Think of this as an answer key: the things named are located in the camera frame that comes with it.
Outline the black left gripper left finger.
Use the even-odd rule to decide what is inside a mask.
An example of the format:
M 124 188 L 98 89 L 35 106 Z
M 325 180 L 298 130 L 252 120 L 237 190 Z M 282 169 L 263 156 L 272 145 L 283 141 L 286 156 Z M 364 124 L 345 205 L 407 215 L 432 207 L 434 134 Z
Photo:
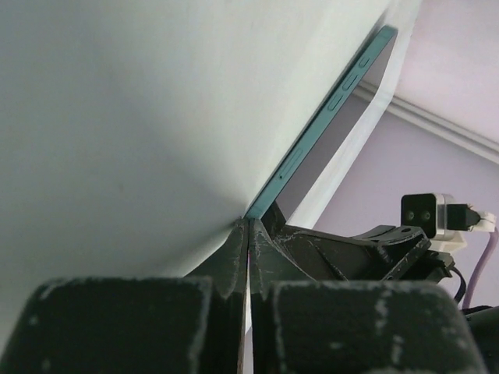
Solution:
M 50 280 L 28 298 L 4 373 L 240 373 L 250 223 L 184 277 Z

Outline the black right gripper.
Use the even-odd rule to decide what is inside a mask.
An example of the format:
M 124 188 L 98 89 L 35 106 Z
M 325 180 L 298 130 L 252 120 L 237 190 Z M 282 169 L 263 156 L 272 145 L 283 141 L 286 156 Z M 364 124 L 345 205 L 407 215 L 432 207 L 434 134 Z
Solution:
M 287 224 L 277 203 L 262 217 L 274 243 L 318 281 L 441 281 L 453 257 L 430 249 L 421 228 L 380 225 L 355 238 Z

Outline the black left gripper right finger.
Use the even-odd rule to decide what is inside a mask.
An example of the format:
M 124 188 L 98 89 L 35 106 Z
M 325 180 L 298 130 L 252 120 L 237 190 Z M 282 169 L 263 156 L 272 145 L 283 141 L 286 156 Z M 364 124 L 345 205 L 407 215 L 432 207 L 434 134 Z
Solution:
M 249 223 L 256 373 L 485 373 L 454 300 L 429 280 L 315 280 Z

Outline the black smartphone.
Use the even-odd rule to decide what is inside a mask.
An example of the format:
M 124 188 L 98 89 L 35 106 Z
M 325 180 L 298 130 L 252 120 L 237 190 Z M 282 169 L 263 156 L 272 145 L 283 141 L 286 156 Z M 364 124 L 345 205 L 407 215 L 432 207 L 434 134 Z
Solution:
M 254 200 L 245 215 L 246 218 L 260 219 L 267 212 L 324 131 L 333 122 L 334 117 L 340 112 L 362 78 L 373 67 L 387 67 L 397 36 L 398 30 L 396 28 L 385 25 L 370 37 L 316 110 L 302 135 L 286 154 L 260 195 Z

